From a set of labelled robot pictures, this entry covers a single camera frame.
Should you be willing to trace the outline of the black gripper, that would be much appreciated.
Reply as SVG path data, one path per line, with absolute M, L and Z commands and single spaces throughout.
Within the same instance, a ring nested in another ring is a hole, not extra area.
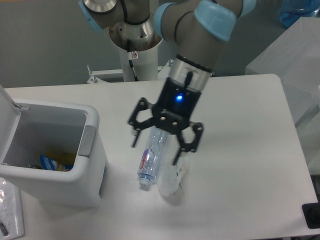
M 177 165 L 183 154 L 195 153 L 202 138 L 204 125 L 202 122 L 190 121 L 190 117 L 200 96 L 200 91 L 168 77 L 154 105 L 142 97 L 131 113 L 127 121 L 132 127 L 134 136 L 131 147 L 136 147 L 142 131 L 155 126 L 176 136 L 179 147 L 172 160 L 172 166 Z M 183 133 L 187 129 L 193 132 L 193 139 L 190 142 L 186 142 Z

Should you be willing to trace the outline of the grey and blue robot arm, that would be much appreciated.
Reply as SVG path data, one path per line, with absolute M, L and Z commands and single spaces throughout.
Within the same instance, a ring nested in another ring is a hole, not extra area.
M 230 40 L 237 19 L 252 11 L 254 0 L 185 0 L 167 2 L 154 13 L 148 0 L 81 0 L 78 3 L 95 31 L 109 30 L 113 43 L 124 51 L 123 78 L 127 82 L 153 80 L 158 64 L 140 63 L 165 40 L 179 51 L 156 103 L 141 98 L 128 123 L 135 134 L 157 127 L 175 135 L 177 156 L 196 152 L 203 124 L 190 117 Z

